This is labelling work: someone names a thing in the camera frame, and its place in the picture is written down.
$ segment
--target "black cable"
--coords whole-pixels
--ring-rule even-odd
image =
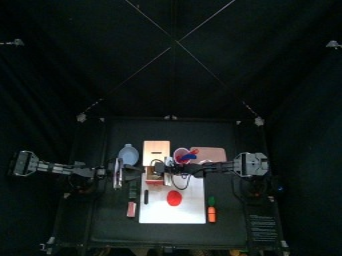
[[[186,184],[186,186],[184,186],[183,188],[180,188],[180,187],[178,187],[178,185],[175,184],[175,181],[174,181],[174,174],[171,174],[171,181],[172,181],[172,184],[174,184],[174,186],[175,186],[175,188],[176,188],[178,190],[186,190],[186,189],[187,189],[187,187],[188,187],[188,182],[190,182],[190,178],[191,178],[191,175],[188,174],[187,184]]]

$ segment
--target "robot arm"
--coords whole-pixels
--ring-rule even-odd
[[[20,151],[15,154],[9,165],[9,176],[28,177],[35,172],[51,172],[63,175],[77,174],[84,178],[93,178],[96,175],[104,175],[104,170],[85,168],[85,164],[76,162],[75,165],[64,165],[41,161],[31,151]]]

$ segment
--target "red object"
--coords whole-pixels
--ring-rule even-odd
[[[136,208],[136,203],[128,202],[127,217],[129,218],[135,217],[135,208]]]
[[[175,190],[171,190],[167,194],[167,203],[171,205],[171,206],[178,206],[180,205],[182,203],[182,194],[175,191]]]
[[[216,209],[215,207],[208,207],[208,222],[216,222]]]

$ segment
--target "black enclosure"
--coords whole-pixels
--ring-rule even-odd
[[[12,153],[93,166],[144,135],[172,149],[199,136],[228,157],[264,150],[292,254],[341,255],[341,12],[339,0],[1,1],[0,254],[39,255],[63,205],[59,177],[7,177]],[[99,234],[71,219],[59,234]]]

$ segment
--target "pink object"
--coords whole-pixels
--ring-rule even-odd
[[[180,161],[182,156],[184,156],[186,154],[190,153],[190,150],[186,148],[178,148],[174,152],[174,161],[178,164],[188,164],[190,163],[190,159]]]

